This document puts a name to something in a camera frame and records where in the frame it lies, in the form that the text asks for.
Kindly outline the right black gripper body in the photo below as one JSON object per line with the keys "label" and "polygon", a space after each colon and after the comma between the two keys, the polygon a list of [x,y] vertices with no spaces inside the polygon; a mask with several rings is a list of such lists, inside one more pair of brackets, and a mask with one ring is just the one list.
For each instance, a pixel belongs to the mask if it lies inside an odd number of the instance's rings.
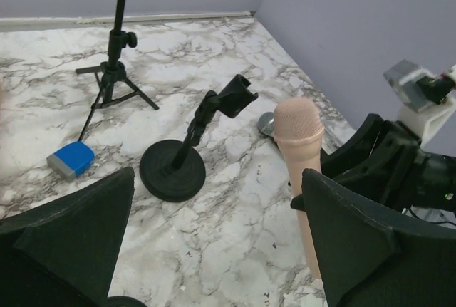
{"label": "right black gripper body", "polygon": [[455,210],[455,157],[426,152],[421,141],[400,123],[385,121],[370,158],[383,163],[372,168],[370,199],[400,211],[411,206]]}

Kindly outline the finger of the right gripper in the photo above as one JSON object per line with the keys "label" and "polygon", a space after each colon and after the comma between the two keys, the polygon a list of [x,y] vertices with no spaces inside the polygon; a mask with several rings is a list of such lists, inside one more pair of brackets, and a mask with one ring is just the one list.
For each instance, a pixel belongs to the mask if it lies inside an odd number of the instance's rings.
{"label": "finger of the right gripper", "polygon": [[370,113],[353,136],[335,152],[321,158],[321,171],[330,178],[337,177],[362,163],[370,155],[382,130],[384,119]]}

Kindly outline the black tripod mic stand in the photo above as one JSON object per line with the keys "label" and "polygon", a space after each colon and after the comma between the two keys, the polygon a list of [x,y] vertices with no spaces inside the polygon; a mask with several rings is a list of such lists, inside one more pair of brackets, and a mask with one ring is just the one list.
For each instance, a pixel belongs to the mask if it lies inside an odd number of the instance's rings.
{"label": "black tripod mic stand", "polygon": [[[85,125],[79,135],[79,142],[83,140],[94,112],[98,109],[108,108],[122,103],[137,95],[154,110],[159,109],[159,106],[127,77],[125,66],[120,62],[121,52],[124,48],[135,48],[138,45],[138,38],[135,33],[122,30],[125,2],[126,0],[117,0],[116,3],[113,29],[109,33],[107,61],[100,63],[98,66],[76,69],[76,74],[78,75],[92,73],[95,76],[99,88],[97,97],[91,105]],[[125,83],[132,92],[120,98],[113,98],[113,91],[117,82]]]}

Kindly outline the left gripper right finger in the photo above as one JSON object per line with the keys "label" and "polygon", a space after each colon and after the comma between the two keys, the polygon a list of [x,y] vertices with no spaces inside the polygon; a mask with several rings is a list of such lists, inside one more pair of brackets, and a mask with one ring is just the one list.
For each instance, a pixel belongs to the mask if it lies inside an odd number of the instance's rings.
{"label": "left gripper right finger", "polygon": [[302,177],[329,306],[454,306],[455,230],[408,217],[315,170]]}

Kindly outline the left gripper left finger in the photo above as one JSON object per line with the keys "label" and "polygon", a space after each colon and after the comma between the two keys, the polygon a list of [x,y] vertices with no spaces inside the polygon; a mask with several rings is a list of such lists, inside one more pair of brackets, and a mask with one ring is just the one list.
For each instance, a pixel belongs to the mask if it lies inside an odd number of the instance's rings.
{"label": "left gripper left finger", "polygon": [[1,220],[2,306],[105,306],[128,223],[126,167]]}

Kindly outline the beige microphone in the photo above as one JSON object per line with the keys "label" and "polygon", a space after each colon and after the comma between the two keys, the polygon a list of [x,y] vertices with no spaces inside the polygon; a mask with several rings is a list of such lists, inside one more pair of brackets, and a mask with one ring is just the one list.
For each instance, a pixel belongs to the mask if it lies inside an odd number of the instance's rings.
{"label": "beige microphone", "polygon": [[274,110],[274,140],[289,173],[293,197],[302,194],[302,174],[321,171],[321,146],[325,128],[319,110],[308,98],[290,98]]}

